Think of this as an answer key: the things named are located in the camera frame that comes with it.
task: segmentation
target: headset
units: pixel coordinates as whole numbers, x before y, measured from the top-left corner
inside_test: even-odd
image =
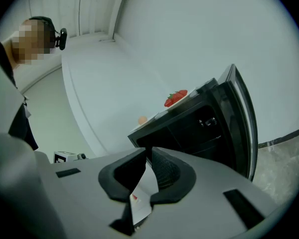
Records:
[[[60,47],[60,50],[65,49],[66,37],[68,35],[66,28],[62,28],[60,32],[56,31],[52,23],[52,20],[48,17],[35,16],[35,17],[31,17],[30,19],[36,19],[42,21],[43,23],[47,24],[50,27],[50,31],[59,34],[59,36],[55,38],[55,47]]]

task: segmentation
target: gray surface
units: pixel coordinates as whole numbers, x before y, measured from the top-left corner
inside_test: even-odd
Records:
[[[114,220],[121,218],[126,204],[111,200],[107,196],[98,180],[99,173],[106,165],[132,154],[136,150],[138,149],[134,148],[98,158],[54,163],[50,165],[50,169],[54,172],[59,172],[78,168],[81,171],[80,173],[75,174],[75,176],[58,178],[58,180],[69,196],[80,203],[82,208],[89,210],[93,215],[103,220],[105,224],[109,225]]]
[[[109,156],[108,161],[113,162],[128,155],[119,153]],[[126,236],[109,227],[108,215],[95,213],[91,206],[87,206],[85,199],[90,199],[86,192],[69,192],[64,185],[63,178],[58,178],[55,170],[62,170],[71,165],[81,166],[83,163],[93,163],[96,160],[103,167],[106,160],[103,157],[65,163],[50,164],[47,156],[39,151],[33,152],[24,141],[9,135],[0,135],[0,197],[7,201],[16,212],[18,219],[34,233],[36,238],[126,238]],[[81,170],[80,176],[90,173]],[[82,180],[86,184],[91,180]],[[98,180],[89,185],[98,187]],[[106,196],[98,196],[94,205],[106,205],[112,213],[121,216],[122,203],[110,201]]]
[[[178,203],[155,205],[134,238],[231,238],[247,231],[223,192],[238,189],[264,216],[277,205],[249,180],[208,159],[159,148],[195,170],[193,189]]]
[[[281,205],[299,189],[299,136],[258,150],[254,184]]]

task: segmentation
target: gray floor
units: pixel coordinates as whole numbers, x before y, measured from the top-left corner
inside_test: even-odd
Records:
[[[258,150],[254,184],[281,205],[299,189],[299,136]]]

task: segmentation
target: person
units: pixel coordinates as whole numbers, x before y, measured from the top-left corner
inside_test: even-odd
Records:
[[[51,53],[55,48],[55,32],[50,18],[36,16],[25,20],[18,31],[0,43],[0,65],[15,87],[13,71],[21,64],[30,64],[31,61],[40,59],[41,54]],[[8,133],[24,140],[36,150],[38,146],[29,125],[26,98],[23,104],[15,115]]]

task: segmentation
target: small black device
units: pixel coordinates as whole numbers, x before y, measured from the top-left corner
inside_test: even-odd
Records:
[[[52,20],[48,17],[44,17],[44,16],[35,16],[35,17],[31,17],[30,19],[36,19],[36,20],[40,20],[43,23],[47,24],[50,27],[50,31],[59,34],[59,36],[55,37],[54,35],[54,39],[52,42],[55,42],[55,47],[60,47],[60,50],[64,50],[65,49],[65,43],[66,43],[66,37],[68,35],[66,28],[62,28],[60,30],[60,32],[55,30],[55,27],[52,23]]]
[[[60,47],[60,50],[64,50],[67,36],[68,33],[66,31],[66,28],[62,28],[60,30],[60,36],[56,37],[55,47]]]

